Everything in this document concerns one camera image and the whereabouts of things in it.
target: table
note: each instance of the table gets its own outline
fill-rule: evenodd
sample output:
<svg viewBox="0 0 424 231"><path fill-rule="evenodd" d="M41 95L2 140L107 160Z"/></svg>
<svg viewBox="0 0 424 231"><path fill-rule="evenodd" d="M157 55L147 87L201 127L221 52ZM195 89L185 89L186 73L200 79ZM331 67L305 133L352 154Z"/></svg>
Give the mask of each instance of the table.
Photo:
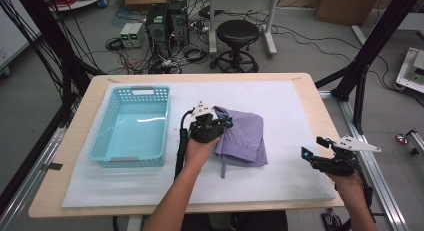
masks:
<svg viewBox="0 0 424 231"><path fill-rule="evenodd" d="M268 22L262 26L268 51L270 55L276 55L274 40L271 36L271 26L274 19L275 8L278 0L210 0L210 27L209 27L209 53L217 53L216 31L215 31L215 10L269 10Z"/></svg>
<svg viewBox="0 0 424 231"><path fill-rule="evenodd" d="M68 5L58 6L57 9L58 9L58 11L73 10L73 9L85 7L87 5L95 3L97 1L99 1L99 0L77 0L77 1L75 1L75 3L70 4L69 6Z"/></svg>
<svg viewBox="0 0 424 231"><path fill-rule="evenodd" d="M332 120L315 88L311 77L305 73L286 74L181 74L181 75L105 75L93 78L65 138L53 162L63 164L57 170L46 173L29 215L33 218L96 216L96 215L134 215L150 214L155 206L99 207L99 208L61 208L66 195L73 167L82 149L91 123L101 105L108 85L119 83L164 83L164 82L226 82L226 81L292 81L302 102L307 120L314 136L338 140L339 136ZM331 157L332 152L321 148L323 156ZM330 201L316 202L255 202L189 205L187 212L231 212L236 210L272 210L342 206L343 202L336 193Z"/></svg>

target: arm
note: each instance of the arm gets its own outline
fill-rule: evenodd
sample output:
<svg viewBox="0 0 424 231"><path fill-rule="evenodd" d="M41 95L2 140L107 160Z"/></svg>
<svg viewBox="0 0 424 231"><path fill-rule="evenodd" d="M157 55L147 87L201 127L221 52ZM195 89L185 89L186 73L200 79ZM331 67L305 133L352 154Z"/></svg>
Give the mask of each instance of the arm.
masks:
<svg viewBox="0 0 424 231"><path fill-rule="evenodd" d="M149 230L176 230L181 229L185 210L190 200L197 176L203 164L205 164L209 149L216 144L218 139L202 144L193 139L189 139L185 164L168 192L163 197L159 206L149 217L143 231Z"/></svg>
<svg viewBox="0 0 424 231"><path fill-rule="evenodd" d="M365 202L362 181L357 174L341 177L327 174L337 185L352 223L352 230L377 230Z"/></svg>

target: person's left hand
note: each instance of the person's left hand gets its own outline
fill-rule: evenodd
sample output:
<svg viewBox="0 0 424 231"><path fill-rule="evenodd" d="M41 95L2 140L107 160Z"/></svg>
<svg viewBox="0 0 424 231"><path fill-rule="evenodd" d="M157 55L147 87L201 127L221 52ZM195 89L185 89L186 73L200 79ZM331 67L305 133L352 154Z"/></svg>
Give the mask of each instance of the person's left hand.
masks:
<svg viewBox="0 0 424 231"><path fill-rule="evenodd" d="M200 172L209 156L209 150L218 142L219 138L209 143L200 143L190 138L187 144L184 168Z"/></svg>

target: white mat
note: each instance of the white mat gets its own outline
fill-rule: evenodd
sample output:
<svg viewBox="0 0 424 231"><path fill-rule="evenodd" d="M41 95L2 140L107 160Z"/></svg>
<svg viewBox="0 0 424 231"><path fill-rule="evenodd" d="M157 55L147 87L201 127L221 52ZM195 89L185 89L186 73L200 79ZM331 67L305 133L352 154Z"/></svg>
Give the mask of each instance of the white mat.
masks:
<svg viewBox="0 0 424 231"><path fill-rule="evenodd" d="M226 178L221 179L220 160L211 152L196 182L191 204L334 199L329 179L300 157L301 146L317 155L319 151L291 82L163 84L171 91L165 166L102 168L88 159L110 89L143 85L111 84L76 162L62 207L158 204L173 181L181 118L199 101L262 116L269 164L259 168L228 165ZM191 121L187 117L185 127Z"/></svg>

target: aluminum rail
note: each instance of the aluminum rail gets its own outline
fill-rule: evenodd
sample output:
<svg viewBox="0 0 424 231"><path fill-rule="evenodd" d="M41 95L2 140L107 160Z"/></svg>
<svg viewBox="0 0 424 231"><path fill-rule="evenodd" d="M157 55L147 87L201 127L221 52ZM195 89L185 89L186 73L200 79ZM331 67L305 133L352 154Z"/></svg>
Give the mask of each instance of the aluminum rail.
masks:
<svg viewBox="0 0 424 231"><path fill-rule="evenodd" d="M15 196L10 201L7 209L0 217L0 230L13 230L13 224L19 217L19 214L27 205L28 201L33 197L33 194L38 190L46 172L46 165L49 165L56 155L57 148L62 143L63 136L66 133L65 128L58 128L53 134L49 143L43 150L37 162L28 173L27 177L19 187Z"/></svg>
<svg viewBox="0 0 424 231"><path fill-rule="evenodd" d="M319 92L322 99L333 98L329 91L320 91ZM356 129L355 125L352 123L353 120L353 111L348 102L338 101L340 108L345 117L345 121L349 127L349 130L352 134L352 137L368 143L365 135L361 135ZM368 174L368 178L371 179L373 184L374 191L377 193L380 203L384 208L384 211L389 219L389 222L394 231L408 231L408 227L405 223L405 219L400 212L399 206L394 199L392 192L390 191L389 186L380 170L380 167L377 164L377 161L374 158L372 152L359 152L359 157L361 159L362 165Z"/></svg>

